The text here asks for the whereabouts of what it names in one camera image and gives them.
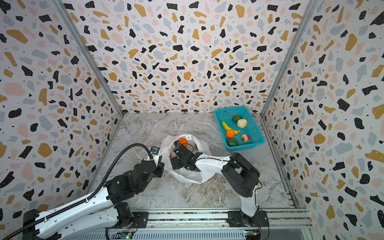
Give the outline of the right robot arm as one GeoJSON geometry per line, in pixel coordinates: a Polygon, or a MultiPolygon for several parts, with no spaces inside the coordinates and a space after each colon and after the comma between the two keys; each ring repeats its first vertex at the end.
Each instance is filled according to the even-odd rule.
{"type": "Polygon", "coordinates": [[[170,154],[171,174],[180,182],[202,184],[215,174],[221,174],[231,188],[241,198],[241,210],[228,213],[228,223],[231,227],[253,227],[260,225],[256,214],[257,189],[261,186],[260,172],[241,154],[214,157],[201,152],[192,152],[187,144],[174,142],[170,154]]]}

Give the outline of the pale white fruit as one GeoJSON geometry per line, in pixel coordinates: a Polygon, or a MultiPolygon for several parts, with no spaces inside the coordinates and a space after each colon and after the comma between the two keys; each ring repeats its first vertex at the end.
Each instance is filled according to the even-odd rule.
{"type": "Polygon", "coordinates": [[[241,129],[244,129],[248,125],[247,119],[241,119],[237,122],[237,126],[241,129]]]}

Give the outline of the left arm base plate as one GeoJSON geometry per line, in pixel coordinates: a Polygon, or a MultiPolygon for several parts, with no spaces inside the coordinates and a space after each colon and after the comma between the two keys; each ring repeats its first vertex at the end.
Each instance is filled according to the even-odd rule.
{"type": "Polygon", "coordinates": [[[118,214],[117,223],[113,229],[145,229],[148,223],[149,212],[133,212],[130,214],[118,214]]]}

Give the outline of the green mango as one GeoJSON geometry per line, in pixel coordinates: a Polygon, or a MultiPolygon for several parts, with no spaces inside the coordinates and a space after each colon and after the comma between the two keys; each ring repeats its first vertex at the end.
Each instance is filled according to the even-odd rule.
{"type": "Polygon", "coordinates": [[[229,138],[226,140],[226,144],[228,147],[237,147],[239,146],[239,142],[234,138],[229,138]]]}

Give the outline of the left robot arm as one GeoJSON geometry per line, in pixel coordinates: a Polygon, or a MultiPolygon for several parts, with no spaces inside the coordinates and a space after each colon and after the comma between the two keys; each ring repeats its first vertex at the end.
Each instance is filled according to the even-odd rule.
{"type": "Polygon", "coordinates": [[[104,183],[74,207],[65,204],[38,213],[29,211],[24,217],[24,240],[64,240],[92,230],[112,227],[138,228],[140,222],[131,212],[128,199],[143,192],[153,178],[161,178],[165,164],[162,157],[143,160],[134,169],[104,183]]]}

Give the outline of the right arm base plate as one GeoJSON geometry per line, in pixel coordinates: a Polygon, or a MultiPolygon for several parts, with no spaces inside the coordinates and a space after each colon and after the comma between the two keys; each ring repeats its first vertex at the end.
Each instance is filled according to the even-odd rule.
{"type": "Polygon", "coordinates": [[[241,211],[229,211],[227,223],[230,227],[269,227],[269,219],[267,212],[263,210],[257,210],[253,217],[249,217],[241,211]]]}

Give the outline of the small orange tangerine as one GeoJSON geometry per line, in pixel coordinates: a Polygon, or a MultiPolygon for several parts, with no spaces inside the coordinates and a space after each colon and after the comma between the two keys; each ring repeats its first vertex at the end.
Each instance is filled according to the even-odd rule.
{"type": "Polygon", "coordinates": [[[226,136],[228,138],[233,138],[236,135],[236,132],[234,130],[227,130],[226,131],[226,136]]]}

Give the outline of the teal plastic basket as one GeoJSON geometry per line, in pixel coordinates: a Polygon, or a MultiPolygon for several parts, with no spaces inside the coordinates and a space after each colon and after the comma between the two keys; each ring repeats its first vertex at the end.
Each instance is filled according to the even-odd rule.
{"type": "Polygon", "coordinates": [[[225,147],[229,152],[251,149],[265,139],[249,110],[232,107],[214,111],[225,147]]]}

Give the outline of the white plastic bag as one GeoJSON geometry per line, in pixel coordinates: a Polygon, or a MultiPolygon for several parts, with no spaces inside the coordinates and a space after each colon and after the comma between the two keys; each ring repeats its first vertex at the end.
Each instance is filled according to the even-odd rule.
{"type": "Polygon", "coordinates": [[[182,134],[179,136],[167,136],[162,140],[160,154],[162,154],[162,163],[165,164],[165,170],[171,174],[178,181],[183,183],[202,184],[211,179],[215,172],[204,169],[200,172],[188,171],[184,168],[173,170],[170,155],[174,148],[174,142],[180,138],[185,138],[189,144],[194,146],[195,152],[202,152],[203,154],[211,155],[210,145],[203,139],[199,139],[191,134],[182,134]]]}

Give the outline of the red apple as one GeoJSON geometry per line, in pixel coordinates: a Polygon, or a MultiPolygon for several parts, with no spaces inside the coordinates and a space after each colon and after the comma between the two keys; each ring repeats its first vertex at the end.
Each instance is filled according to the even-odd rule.
{"type": "Polygon", "coordinates": [[[250,139],[251,139],[251,137],[249,135],[247,135],[247,134],[241,135],[241,141],[243,143],[248,143],[250,141],[250,139]]]}

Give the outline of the orange fruit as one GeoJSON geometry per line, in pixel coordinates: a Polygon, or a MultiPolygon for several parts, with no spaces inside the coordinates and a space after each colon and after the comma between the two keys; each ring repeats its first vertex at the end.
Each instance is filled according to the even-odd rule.
{"type": "Polygon", "coordinates": [[[186,138],[179,138],[178,141],[180,142],[180,144],[182,144],[185,147],[189,145],[189,142],[186,138]]]}

